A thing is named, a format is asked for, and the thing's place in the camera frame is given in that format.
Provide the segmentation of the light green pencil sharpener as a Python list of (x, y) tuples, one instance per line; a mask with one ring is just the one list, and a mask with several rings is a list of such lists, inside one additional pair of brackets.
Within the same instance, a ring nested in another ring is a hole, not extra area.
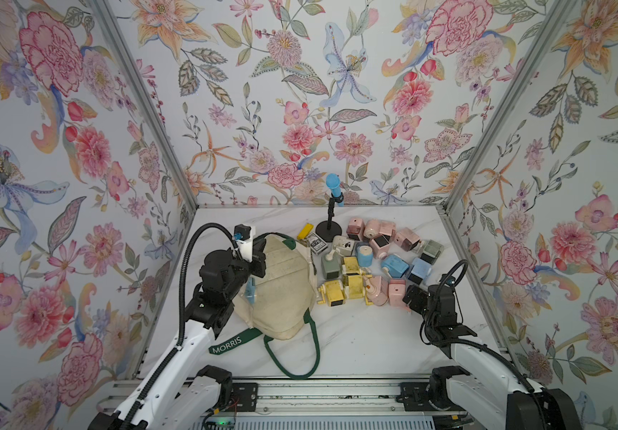
[(342, 256), (335, 250), (322, 256), (322, 271), (325, 281), (335, 281), (341, 277)]

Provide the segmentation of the cream canvas tote bag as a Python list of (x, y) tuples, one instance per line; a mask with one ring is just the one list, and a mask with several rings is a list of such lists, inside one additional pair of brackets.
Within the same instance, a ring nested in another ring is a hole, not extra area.
[[(317, 324), (312, 317), (316, 302), (317, 274), (312, 251), (290, 236), (273, 232), (266, 238), (266, 274), (255, 277), (256, 301), (253, 306), (245, 299), (246, 288), (233, 300), (235, 313), (247, 324), (247, 329), (219, 344), (210, 346), (212, 356), (226, 354), (257, 338), (264, 340), (264, 348), (273, 364), (291, 380), (307, 380), (314, 375), (321, 362), (321, 345)], [(287, 370), (272, 349), (272, 343), (289, 341), (307, 326), (314, 344), (314, 363), (303, 374)]]

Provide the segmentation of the yellow pencil sharpener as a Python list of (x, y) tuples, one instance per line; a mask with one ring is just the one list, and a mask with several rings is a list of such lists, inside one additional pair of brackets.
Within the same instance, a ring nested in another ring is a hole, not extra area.
[(360, 266), (357, 258), (346, 256), (343, 258), (342, 272), (344, 275), (351, 276), (360, 273)]
[(346, 302), (346, 295), (343, 284), (339, 279), (325, 281), (319, 288), (319, 305), (327, 305), (329, 307), (341, 306)]
[(346, 299), (364, 299), (366, 301), (366, 283), (371, 277), (373, 277), (373, 274), (369, 271), (344, 274), (342, 283)]

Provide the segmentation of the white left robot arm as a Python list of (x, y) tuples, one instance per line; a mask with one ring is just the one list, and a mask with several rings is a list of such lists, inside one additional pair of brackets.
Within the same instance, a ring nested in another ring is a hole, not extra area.
[[(201, 282), (187, 295), (191, 254), (200, 236), (221, 232), (227, 249), (205, 256)], [(234, 312), (234, 298), (266, 270), (265, 240), (255, 228), (228, 230), (209, 222), (194, 231), (182, 254), (178, 279), (178, 333), (142, 383), (111, 413), (100, 412), (92, 429), (192, 429), (231, 404), (232, 375), (219, 367), (197, 369)]]

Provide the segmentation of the cream panda pencil sharpener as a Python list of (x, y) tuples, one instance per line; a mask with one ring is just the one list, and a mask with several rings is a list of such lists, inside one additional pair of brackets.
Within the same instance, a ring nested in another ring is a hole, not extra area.
[(357, 241), (345, 236), (335, 236), (332, 240), (332, 250), (343, 257), (349, 257), (354, 254)]

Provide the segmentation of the pink pencil sharpener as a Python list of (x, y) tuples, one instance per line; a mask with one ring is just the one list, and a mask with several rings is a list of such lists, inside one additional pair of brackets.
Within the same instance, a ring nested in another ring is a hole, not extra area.
[(371, 219), (364, 224), (363, 238), (365, 240), (370, 240), (377, 236), (380, 236), (381, 231), (381, 221), (377, 219)]
[(350, 219), (346, 229), (346, 235), (349, 239), (362, 241), (364, 238), (364, 220), (359, 217)]
[(402, 250), (410, 252), (421, 243), (421, 238), (414, 230), (403, 228), (396, 232), (394, 243)]
[(371, 238), (369, 245), (373, 249), (373, 258), (383, 260), (389, 254), (391, 241), (387, 236), (380, 235)]
[(379, 235), (391, 240), (397, 233), (397, 225), (395, 222), (382, 220), (379, 225)]
[(366, 288), (366, 303), (374, 306), (384, 306), (388, 303), (388, 282), (382, 276), (368, 278), (364, 283)]
[(407, 284), (404, 279), (391, 279), (388, 284), (388, 298), (390, 305), (409, 311), (409, 307), (404, 301), (406, 292)]

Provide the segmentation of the dark green pencil sharpener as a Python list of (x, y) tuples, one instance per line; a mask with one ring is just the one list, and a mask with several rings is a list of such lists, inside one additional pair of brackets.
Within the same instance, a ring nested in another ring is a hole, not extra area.
[(419, 258), (430, 265), (434, 265), (443, 253), (444, 246), (434, 240), (425, 240), (420, 244), (416, 253)]

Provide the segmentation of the dark blue pencil sharpener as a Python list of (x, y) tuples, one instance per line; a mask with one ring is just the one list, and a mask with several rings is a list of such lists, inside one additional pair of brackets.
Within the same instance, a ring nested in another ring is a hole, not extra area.
[(421, 258), (415, 258), (411, 263), (405, 279), (407, 282), (421, 286), (432, 272), (432, 265)]

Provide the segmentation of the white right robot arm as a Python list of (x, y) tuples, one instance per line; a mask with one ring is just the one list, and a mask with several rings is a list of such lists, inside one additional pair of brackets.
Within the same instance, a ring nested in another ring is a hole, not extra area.
[(420, 340), (455, 364), (436, 367), (424, 392), (402, 392), (402, 401), (425, 401), (439, 411), (464, 410), (486, 429), (581, 429), (571, 397), (525, 376), (458, 319), (457, 286), (468, 270), (458, 261), (434, 285), (407, 284), (403, 302), (421, 315)]

